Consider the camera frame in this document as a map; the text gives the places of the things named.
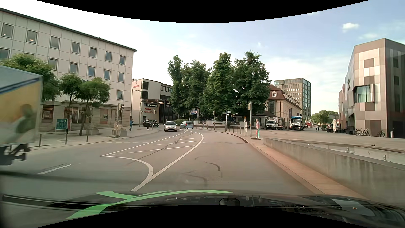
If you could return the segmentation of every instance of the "white delivery truck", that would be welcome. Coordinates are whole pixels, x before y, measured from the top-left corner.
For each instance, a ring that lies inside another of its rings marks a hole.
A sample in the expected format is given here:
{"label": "white delivery truck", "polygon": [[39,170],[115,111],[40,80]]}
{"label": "white delivery truck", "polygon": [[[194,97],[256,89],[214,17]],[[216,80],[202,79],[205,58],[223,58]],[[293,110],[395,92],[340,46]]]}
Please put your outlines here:
{"label": "white delivery truck", "polygon": [[303,131],[305,128],[305,123],[303,123],[302,116],[292,116],[290,119],[290,126],[288,127],[290,130],[299,130]]}
{"label": "white delivery truck", "polygon": [[0,66],[0,77],[0,165],[4,166],[15,159],[26,160],[28,143],[35,142],[43,86],[41,75],[10,67]]}
{"label": "white delivery truck", "polygon": [[283,130],[284,119],[282,117],[270,117],[266,123],[266,130]]}

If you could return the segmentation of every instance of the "person walking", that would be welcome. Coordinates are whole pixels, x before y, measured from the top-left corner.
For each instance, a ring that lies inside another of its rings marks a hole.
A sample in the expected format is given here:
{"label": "person walking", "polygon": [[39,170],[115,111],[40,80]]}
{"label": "person walking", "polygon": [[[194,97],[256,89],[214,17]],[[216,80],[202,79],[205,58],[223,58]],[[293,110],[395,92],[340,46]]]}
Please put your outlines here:
{"label": "person walking", "polygon": [[257,130],[257,137],[260,137],[260,122],[259,119],[256,119],[256,130]]}
{"label": "person walking", "polygon": [[133,119],[131,119],[131,120],[129,121],[129,126],[130,126],[129,130],[132,129],[132,124],[134,124],[134,120],[133,120]]}

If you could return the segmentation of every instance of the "store sign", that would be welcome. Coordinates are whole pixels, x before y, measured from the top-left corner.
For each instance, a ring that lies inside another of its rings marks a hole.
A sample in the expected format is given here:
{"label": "store sign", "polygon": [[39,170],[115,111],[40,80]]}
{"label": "store sign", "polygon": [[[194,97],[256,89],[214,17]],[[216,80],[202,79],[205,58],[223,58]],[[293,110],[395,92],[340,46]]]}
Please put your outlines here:
{"label": "store sign", "polygon": [[148,103],[144,103],[143,106],[147,106],[147,107],[158,107],[158,105],[154,105],[154,104],[148,104]]}

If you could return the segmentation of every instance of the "road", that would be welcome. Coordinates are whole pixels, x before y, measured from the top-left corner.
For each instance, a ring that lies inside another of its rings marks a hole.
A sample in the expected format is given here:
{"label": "road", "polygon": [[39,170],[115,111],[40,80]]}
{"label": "road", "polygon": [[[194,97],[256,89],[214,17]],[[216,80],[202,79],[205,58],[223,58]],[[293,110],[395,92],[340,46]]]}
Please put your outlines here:
{"label": "road", "polygon": [[239,137],[200,129],[45,148],[1,169],[33,177],[3,176],[3,193],[55,200],[99,191],[238,189],[311,194]]}

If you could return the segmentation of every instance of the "black car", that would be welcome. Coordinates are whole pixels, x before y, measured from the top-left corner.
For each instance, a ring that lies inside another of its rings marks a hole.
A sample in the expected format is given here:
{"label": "black car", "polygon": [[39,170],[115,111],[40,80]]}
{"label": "black car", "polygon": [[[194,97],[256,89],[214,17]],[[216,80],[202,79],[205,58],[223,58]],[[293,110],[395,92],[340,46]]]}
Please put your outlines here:
{"label": "black car", "polygon": [[143,122],[143,126],[147,127],[149,125],[149,127],[159,127],[159,123],[156,120],[146,120],[145,122]]}

